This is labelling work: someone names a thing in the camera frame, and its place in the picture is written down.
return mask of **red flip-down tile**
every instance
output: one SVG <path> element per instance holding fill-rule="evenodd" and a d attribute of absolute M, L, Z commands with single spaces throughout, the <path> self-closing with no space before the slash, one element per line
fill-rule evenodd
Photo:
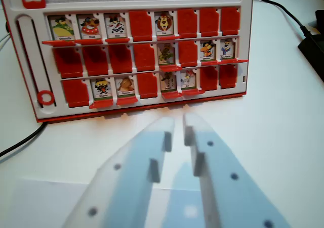
<path fill-rule="evenodd" d="M 113 104 L 113 99 L 105 99 L 94 101 L 93 104 L 89 106 L 89 108 L 106 108 L 110 107 Z"/>
<path fill-rule="evenodd" d="M 130 11 L 131 32 L 134 42 L 152 41 L 151 17 L 146 11 Z"/>
<path fill-rule="evenodd" d="M 75 48 L 53 48 L 53 55 L 63 79 L 83 76 L 81 57 Z"/>
<path fill-rule="evenodd" d="M 149 71 L 155 69 L 154 49 L 149 43 L 139 43 L 133 45 L 134 58 L 137 71 Z"/>
<path fill-rule="evenodd" d="M 194 9 L 178 10 L 178 32 L 181 38 L 197 37 L 198 16 Z"/>
<path fill-rule="evenodd" d="M 221 65 L 219 69 L 219 84 L 222 89 L 236 87 L 237 68 L 235 65 Z"/>
<path fill-rule="evenodd" d="M 190 90 L 183 90 L 182 94 L 187 96 L 194 96 L 199 94 L 204 94 L 204 90 L 198 90 L 198 89 L 190 89 Z"/>
<path fill-rule="evenodd" d="M 177 65 L 160 65 L 160 70 L 163 72 L 175 72 L 182 70 L 182 67 Z"/>
<path fill-rule="evenodd" d="M 137 102 L 136 96 L 118 98 L 117 99 L 117 105 L 132 104 L 132 103 L 135 103 L 135 102 Z"/>
<path fill-rule="evenodd" d="M 69 108 L 89 105 L 87 85 L 82 80 L 64 80 L 62 86 Z"/>
<path fill-rule="evenodd" d="M 182 97 L 182 93 L 179 93 L 178 91 L 167 92 L 167 93 L 162 93 L 162 96 L 165 99 L 180 98 L 180 97 Z"/>
<path fill-rule="evenodd" d="M 179 42 L 179 61 L 183 68 L 197 66 L 198 46 L 191 41 Z"/>
<path fill-rule="evenodd" d="M 215 8 L 201 8 L 199 12 L 199 28 L 202 37 L 218 35 L 219 14 Z"/>
<path fill-rule="evenodd" d="M 114 74 L 131 73 L 131 51 L 125 44 L 108 45 L 109 57 Z"/>
<path fill-rule="evenodd" d="M 51 45 L 53 47 L 66 47 L 66 46 L 75 46 L 74 40 L 50 40 L 42 41 L 42 44 Z"/>
<path fill-rule="evenodd" d="M 236 7 L 223 7 L 221 12 L 221 31 L 223 36 L 237 35 L 240 24 L 240 13 Z"/>
<path fill-rule="evenodd" d="M 157 78 L 153 73 L 138 74 L 137 86 L 141 99 L 157 97 Z"/>
<path fill-rule="evenodd" d="M 83 47 L 82 52 L 88 76 L 108 74 L 108 60 L 101 46 Z"/>
<path fill-rule="evenodd" d="M 94 45 L 94 44 L 102 44 L 101 38 L 91 38 L 91 39 L 75 39 L 76 43 L 81 45 Z"/>
<path fill-rule="evenodd" d="M 175 40 L 180 38 L 180 36 L 176 36 L 176 35 L 168 35 L 168 36 L 157 36 L 156 39 L 158 41 L 160 40 Z"/>
<path fill-rule="evenodd" d="M 105 41 L 107 43 L 125 43 L 128 42 L 130 39 L 125 37 L 125 38 L 108 38 Z"/>
<path fill-rule="evenodd" d="M 215 67 L 200 69 L 200 87 L 202 90 L 217 90 L 217 70 Z"/>

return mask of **cartoon character picture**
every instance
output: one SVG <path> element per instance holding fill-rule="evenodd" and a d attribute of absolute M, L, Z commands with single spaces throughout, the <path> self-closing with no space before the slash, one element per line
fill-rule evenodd
<path fill-rule="evenodd" d="M 172 72 L 160 73 L 161 92 L 177 90 L 176 76 Z"/>
<path fill-rule="evenodd" d="M 159 65 L 174 64 L 174 48 L 170 43 L 157 44 L 157 56 Z"/>
<path fill-rule="evenodd" d="M 77 15 L 81 37 L 84 39 L 101 38 L 99 19 L 92 14 Z"/>
<path fill-rule="evenodd" d="M 111 99 L 111 87 L 107 78 L 91 79 L 94 100 Z"/>
<path fill-rule="evenodd" d="M 129 97 L 135 95 L 134 82 L 128 77 L 115 79 L 118 97 Z"/>
<path fill-rule="evenodd" d="M 234 46 L 231 39 L 221 40 L 221 59 L 233 59 L 234 58 Z"/>
<path fill-rule="evenodd" d="M 72 40 L 74 39 L 74 31 L 72 24 L 64 15 L 49 16 L 52 35 L 54 40 Z"/>
<path fill-rule="evenodd" d="M 200 42 L 200 60 L 215 60 L 215 44 L 211 40 Z"/>
<path fill-rule="evenodd" d="M 173 34 L 173 19 L 168 12 L 156 12 L 154 17 L 156 35 Z"/>
<path fill-rule="evenodd" d="M 196 88 L 196 74 L 193 72 L 193 70 L 181 71 L 180 76 L 182 89 Z"/>
<path fill-rule="evenodd" d="M 120 14 L 105 14 L 105 21 L 109 38 L 127 37 L 126 23 Z"/>

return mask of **lion character card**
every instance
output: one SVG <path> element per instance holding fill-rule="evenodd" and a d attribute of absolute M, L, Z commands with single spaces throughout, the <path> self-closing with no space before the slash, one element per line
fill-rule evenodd
<path fill-rule="evenodd" d="M 200 60 L 212 61 L 215 60 L 216 45 L 213 41 L 200 41 Z"/>
<path fill-rule="evenodd" d="M 183 90 L 196 88 L 196 74 L 193 72 L 193 70 L 181 71 L 180 78 L 181 88 Z"/>
<path fill-rule="evenodd" d="M 154 14 L 156 35 L 173 34 L 173 17 L 169 12 L 156 12 Z"/>
<path fill-rule="evenodd" d="M 53 40 L 74 40 L 72 23 L 64 15 L 49 16 Z"/>
<path fill-rule="evenodd" d="M 91 88 L 94 100 L 111 99 L 111 85 L 108 78 L 91 79 Z"/>
<path fill-rule="evenodd" d="M 170 43 L 157 44 L 157 57 L 159 65 L 172 65 L 175 63 L 175 50 Z"/>
<path fill-rule="evenodd" d="M 134 82 L 129 77 L 115 79 L 117 96 L 119 98 L 130 97 L 135 95 Z"/>
<path fill-rule="evenodd" d="M 229 39 L 221 39 L 221 59 L 233 59 L 235 53 L 235 46 L 233 40 Z"/>
<path fill-rule="evenodd" d="M 108 38 L 127 37 L 126 22 L 119 13 L 105 14 Z"/>
<path fill-rule="evenodd" d="M 99 19 L 92 14 L 77 15 L 81 38 L 92 39 L 101 38 Z"/>
<path fill-rule="evenodd" d="M 161 92 L 174 92 L 177 90 L 177 77 L 172 72 L 161 72 L 160 83 Z"/>

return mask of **black power adapter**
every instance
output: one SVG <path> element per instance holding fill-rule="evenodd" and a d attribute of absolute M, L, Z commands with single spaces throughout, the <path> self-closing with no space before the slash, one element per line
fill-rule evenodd
<path fill-rule="evenodd" d="M 324 81 L 324 35 L 307 32 L 298 48 Z"/>

